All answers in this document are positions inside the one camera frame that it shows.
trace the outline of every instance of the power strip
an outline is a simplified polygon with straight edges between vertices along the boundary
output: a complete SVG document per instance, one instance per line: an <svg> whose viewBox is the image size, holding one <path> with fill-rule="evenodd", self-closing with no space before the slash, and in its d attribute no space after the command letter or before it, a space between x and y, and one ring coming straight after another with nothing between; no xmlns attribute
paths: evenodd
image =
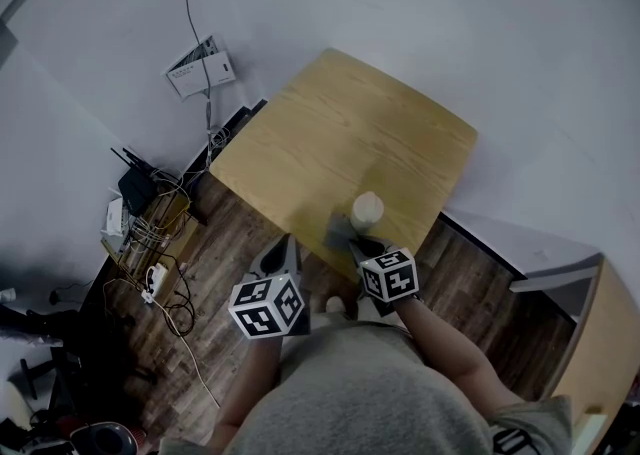
<svg viewBox="0 0 640 455"><path fill-rule="evenodd" d="M147 284L151 291L143 291L142 298L147 304L153 303L153 299L156 298L162 285L164 284L167 274L169 273L169 269L165 267L162 263L156 263L155 265L149 267L147 269Z"/></svg>

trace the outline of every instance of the sleeve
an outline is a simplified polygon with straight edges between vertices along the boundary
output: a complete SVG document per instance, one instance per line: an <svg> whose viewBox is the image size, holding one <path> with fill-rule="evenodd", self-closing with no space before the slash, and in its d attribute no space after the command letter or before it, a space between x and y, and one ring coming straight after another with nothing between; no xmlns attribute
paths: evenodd
<svg viewBox="0 0 640 455"><path fill-rule="evenodd" d="M489 418L496 455L571 453L571 402L556 396L505 407Z"/></svg>
<svg viewBox="0 0 640 455"><path fill-rule="evenodd" d="M165 437L160 441L158 455L219 455L220 453L222 452L207 446Z"/></svg>

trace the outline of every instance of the white cup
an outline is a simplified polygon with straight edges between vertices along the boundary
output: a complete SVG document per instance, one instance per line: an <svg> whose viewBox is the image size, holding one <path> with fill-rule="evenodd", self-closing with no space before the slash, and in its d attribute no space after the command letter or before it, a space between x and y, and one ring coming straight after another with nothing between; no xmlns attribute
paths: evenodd
<svg viewBox="0 0 640 455"><path fill-rule="evenodd" d="M373 192L365 192L353 201L351 225L360 234L366 233L384 214L384 203Z"/></svg>

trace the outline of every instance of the white wall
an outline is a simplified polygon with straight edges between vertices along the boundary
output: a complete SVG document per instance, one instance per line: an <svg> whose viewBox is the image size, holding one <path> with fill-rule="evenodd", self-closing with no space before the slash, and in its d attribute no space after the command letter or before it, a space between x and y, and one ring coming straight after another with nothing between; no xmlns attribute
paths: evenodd
<svg viewBox="0 0 640 455"><path fill-rule="evenodd" d="M445 213L508 261L521 274L528 275L568 267L584 262L600 252L592 245L549 232L474 215L451 207L447 207Z"/></svg>
<svg viewBox="0 0 640 455"><path fill-rule="evenodd" d="M234 58L241 30L225 0L190 1L199 35L214 33ZM195 45L184 0L27 0L8 27L80 105L142 157L184 170L204 147L205 98L181 103L163 76ZM259 99L245 90L242 66L238 75L238 82L213 90L217 124Z"/></svg>
<svg viewBox="0 0 640 455"><path fill-rule="evenodd" d="M600 248L640 298L638 0L233 1L267 95L327 46L408 83L479 132L448 207Z"/></svg>
<svg viewBox="0 0 640 455"><path fill-rule="evenodd" d="M18 45L0 68L0 283L19 309L48 310L55 286L86 282L105 259L108 186L121 142Z"/></svg>

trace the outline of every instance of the person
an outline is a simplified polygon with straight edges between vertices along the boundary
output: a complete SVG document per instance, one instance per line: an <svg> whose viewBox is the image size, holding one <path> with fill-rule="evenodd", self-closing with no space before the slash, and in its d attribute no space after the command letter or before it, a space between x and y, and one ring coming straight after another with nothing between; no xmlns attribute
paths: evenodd
<svg viewBox="0 0 640 455"><path fill-rule="evenodd" d="M570 452L567 397L523 401L420 300L394 307L406 330L333 311L284 348L250 341L208 447L164 439L160 455Z"/></svg>

